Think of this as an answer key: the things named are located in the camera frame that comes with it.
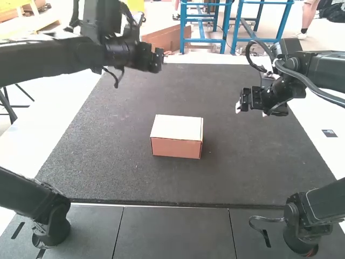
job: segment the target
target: black label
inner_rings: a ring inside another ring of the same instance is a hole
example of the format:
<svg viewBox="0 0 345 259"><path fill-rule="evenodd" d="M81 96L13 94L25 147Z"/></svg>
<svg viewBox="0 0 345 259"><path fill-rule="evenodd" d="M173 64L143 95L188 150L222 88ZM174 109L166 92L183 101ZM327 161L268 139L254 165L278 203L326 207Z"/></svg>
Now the black label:
<svg viewBox="0 0 345 259"><path fill-rule="evenodd" d="M323 129L322 132L326 135L328 138L337 138L338 136L332 131L331 129Z"/></svg>

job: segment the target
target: cardboard box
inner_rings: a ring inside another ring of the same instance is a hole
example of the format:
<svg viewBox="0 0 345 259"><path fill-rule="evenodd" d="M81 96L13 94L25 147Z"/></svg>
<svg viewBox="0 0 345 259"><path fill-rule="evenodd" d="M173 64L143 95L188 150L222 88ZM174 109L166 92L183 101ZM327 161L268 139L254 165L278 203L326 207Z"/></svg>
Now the cardboard box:
<svg viewBox="0 0 345 259"><path fill-rule="evenodd" d="M155 47L163 48L164 51L176 51L180 49L180 25L155 31L142 36L142 41L151 43L153 50ZM184 28L184 38L191 38L192 27L188 25Z"/></svg>
<svg viewBox="0 0 345 259"><path fill-rule="evenodd" d="M200 159L204 119L156 115L151 131L153 155Z"/></svg>

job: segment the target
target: blue metal frame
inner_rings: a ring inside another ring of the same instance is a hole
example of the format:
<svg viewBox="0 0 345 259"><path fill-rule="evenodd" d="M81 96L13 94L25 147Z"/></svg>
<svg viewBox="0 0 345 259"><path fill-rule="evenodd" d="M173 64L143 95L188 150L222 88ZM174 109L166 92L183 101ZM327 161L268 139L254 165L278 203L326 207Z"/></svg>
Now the blue metal frame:
<svg viewBox="0 0 345 259"><path fill-rule="evenodd" d="M189 15L187 14L187 6L194 5L197 6L198 14L197 15ZM215 14L202 14L200 6L216 6ZM219 14L219 6L225 6L225 14L223 19L223 37L221 39L206 39L205 32L203 28L203 22L213 22L213 31L217 31L217 22L218 22L218 14ZM181 0L181 30L180 30L180 53L184 54L184 44L187 42L196 42L196 43L220 43L220 53L224 54L225 52L225 45L226 45L226 36L227 31L229 30L229 19L230 19L230 11L231 11L232 0L226 0L225 3L220 3L220 0L216 0L215 3L187 3L187 0ZM184 27L187 22L198 22L199 31L200 31L200 38L184 38Z"/></svg>
<svg viewBox="0 0 345 259"><path fill-rule="evenodd" d="M260 39L263 42L267 42L267 43L278 42L281 39L282 33L283 33L285 25L286 25L286 21L287 21L287 18L288 18L288 15L290 13L290 9L291 9L291 6L293 3L294 3L294 0L287 0L286 2L265 2L265 0L260 0L260 1L239 0L236 18L230 18L230 20L235 20L230 53L235 54L237 42L249 42L253 39ZM257 17L256 18L241 18L243 4L259 4L260 6L259 6ZM284 13L283 13L282 18L281 18L279 28L278 28L277 36L275 38L263 39L263 38L258 38L255 34L255 32L258 30L258 27L259 27L261 13L263 11L264 4L284 4L284 5L286 5ZM247 24L246 21L255 21L256 24L254 26L254 30L252 30L250 28L250 26ZM237 37L240 22L242 23L242 26L244 27L244 29L249 34L250 38L238 38Z"/></svg>

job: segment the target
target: shoe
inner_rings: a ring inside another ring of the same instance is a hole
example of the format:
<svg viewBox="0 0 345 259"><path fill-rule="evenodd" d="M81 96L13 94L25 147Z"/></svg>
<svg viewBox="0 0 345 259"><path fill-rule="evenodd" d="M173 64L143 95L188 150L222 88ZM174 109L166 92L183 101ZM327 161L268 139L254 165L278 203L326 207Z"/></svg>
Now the shoe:
<svg viewBox="0 0 345 259"><path fill-rule="evenodd" d="M172 15L172 18L174 21L179 21L181 20L181 15Z"/></svg>
<svg viewBox="0 0 345 259"><path fill-rule="evenodd" d="M295 35L292 36L293 38L297 38L297 39L306 39L307 38L307 33L296 33Z"/></svg>

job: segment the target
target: robotic arm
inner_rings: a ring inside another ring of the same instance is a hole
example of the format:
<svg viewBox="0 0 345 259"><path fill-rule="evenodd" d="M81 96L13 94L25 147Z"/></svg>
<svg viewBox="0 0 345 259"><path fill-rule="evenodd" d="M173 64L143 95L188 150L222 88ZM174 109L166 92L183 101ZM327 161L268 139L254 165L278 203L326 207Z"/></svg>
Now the robotic arm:
<svg viewBox="0 0 345 259"><path fill-rule="evenodd" d="M253 63L250 47L260 44L268 53L273 73ZM345 93L345 52L302 51L298 39L282 39L271 49L260 42L252 41L246 47L249 64L261 75L261 86L244 88L236 112L262 110L264 115L287 116L287 102L305 98L309 88L319 97L345 108L345 100L320 88Z"/></svg>
<svg viewBox="0 0 345 259"><path fill-rule="evenodd" d="M76 0L65 31L0 41L0 87L85 69L98 74L102 70L109 72L106 66L121 70L122 75L125 66L151 73L161 70L163 49L151 52L151 44L140 42L143 13L134 18L118 0L85 0L84 19L80 21L78 7ZM122 14L128 24L119 35ZM81 35L73 33L77 25ZM111 74L117 87L121 78Z"/></svg>
<svg viewBox="0 0 345 259"><path fill-rule="evenodd" d="M85 69L102 70L115 79L115 87L125 67L160 72L163 49L151 51L151 44L140 42L143 13L133 17L118 0L85 0L84 19L78 20L79 1L73 1L69 27L57 33L44 33L20 40L0 41L0 88L26 80L70 74ZM122 15L127 24L121 32ZM81 35L73 33L80 26ZM117 77L105 66L121 70ZM71 202L48 183L26 179L0 167L0 206L33 220L32 243L51 248L69 235L66 214Z"/></svg>
<svg viewBox="0 0 345 259"><path fill-rule="evenodd" d="M253 63L250 47L259 44L269 55L273 73ZM262 110L264 115L287 116L287 102L293 98L305 98L309 88L319 97L345 108L345 100L324 92L327 88L345 93L345 52L302 51L298 39L282 39L271 49L260 42L249 42L246 57L250 65L261 75L261 86L244 88L236 104L236 112ZM250 218L250 226L260 232L269 244L267 231L256 228L252 220L285 222L283 237L295 253L311 257L318 252L323 235L332 233L333 224L345 218L345 178L325 187L291 195L284 207L281 219L260 216Z"/></svg>

